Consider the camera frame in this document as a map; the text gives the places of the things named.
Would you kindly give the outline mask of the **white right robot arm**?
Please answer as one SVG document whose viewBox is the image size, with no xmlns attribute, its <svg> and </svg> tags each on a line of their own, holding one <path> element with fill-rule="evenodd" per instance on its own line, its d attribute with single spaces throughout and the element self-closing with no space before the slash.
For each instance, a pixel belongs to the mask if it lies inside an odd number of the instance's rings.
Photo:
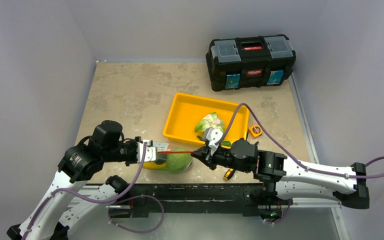
<svg viewBox="0 0 384 240">
<path fill-rule="evenodd" d="M 366 210 L 370 195 L 366 167 L 356 162 L 351 166 L 335 167 L 295 162 L 282 153 L 259 150 L 257 144 L 241 138 L 229 148 L 214 148 L 210 141 L 191 153 L 214 170 L 217 166 L 252 173 L 262 183 L 260 196 L 268 204 L 293 198 L 327 199 L 342 206 Z"/>
</svg>

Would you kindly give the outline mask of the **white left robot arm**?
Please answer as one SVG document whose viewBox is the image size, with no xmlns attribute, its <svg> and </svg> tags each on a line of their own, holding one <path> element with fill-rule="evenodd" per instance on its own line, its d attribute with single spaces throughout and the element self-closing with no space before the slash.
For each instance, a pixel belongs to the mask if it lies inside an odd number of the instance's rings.
<svg viewBox="0 0 384 240">
<path fill-rule="evenodd" d="M 65 151 L 35 210 L 23 223 L 11 226 L 7 236 L 11 240 L 50 239 L 74 195 L 103 169 L 104 163 L 142 163 L 140 148 L 143 144 L 140 136 L 125 138 L 123 127 L 117 121 L 104 120 L 95 127 L 92 135 Z"/>
</svg>

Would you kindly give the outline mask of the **clear orange zip bag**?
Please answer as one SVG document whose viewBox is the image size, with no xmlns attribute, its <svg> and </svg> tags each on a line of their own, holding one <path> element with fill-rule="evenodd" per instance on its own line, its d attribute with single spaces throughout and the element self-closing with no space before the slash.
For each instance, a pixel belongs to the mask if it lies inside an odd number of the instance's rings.
<svg viewBox="0 0 384 240">
<path fill-rule="evenodd" d="M 158 173 L 177 175 L 187 171 L 193 165 L 191 151 L 178 145 L 154 141 L 156 160 L 143 164 L 145 170 Z"/>
</svg>

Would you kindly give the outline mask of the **green cabbage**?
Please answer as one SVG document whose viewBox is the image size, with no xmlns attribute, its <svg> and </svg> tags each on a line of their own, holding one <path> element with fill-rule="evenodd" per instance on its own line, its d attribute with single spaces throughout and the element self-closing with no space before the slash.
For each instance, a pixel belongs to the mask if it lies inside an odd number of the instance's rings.
<svg viewBox="0 0 384 240">
<path fill-rule="evenodd" d="M 167 155 L 167 167 L 165 171 L 170 174 L 179 174 L 184 172 L 193 163 L 193 158 L 189 150 L 177 148 L 173 153 Z"/>
</svg>

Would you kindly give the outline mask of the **yellow banana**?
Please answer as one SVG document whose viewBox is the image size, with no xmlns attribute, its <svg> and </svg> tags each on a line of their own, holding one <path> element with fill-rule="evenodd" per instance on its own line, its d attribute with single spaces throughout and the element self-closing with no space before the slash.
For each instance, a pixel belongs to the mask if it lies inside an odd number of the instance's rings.
<svg viewBox="0 0 384 240">
<path fill-rule="evenodd" d="M 143 168 L 147 170 L 162 170 L 168 166 L 167 162 L 156 163 L 156 162 L 145 162 Z"/>
</svg>

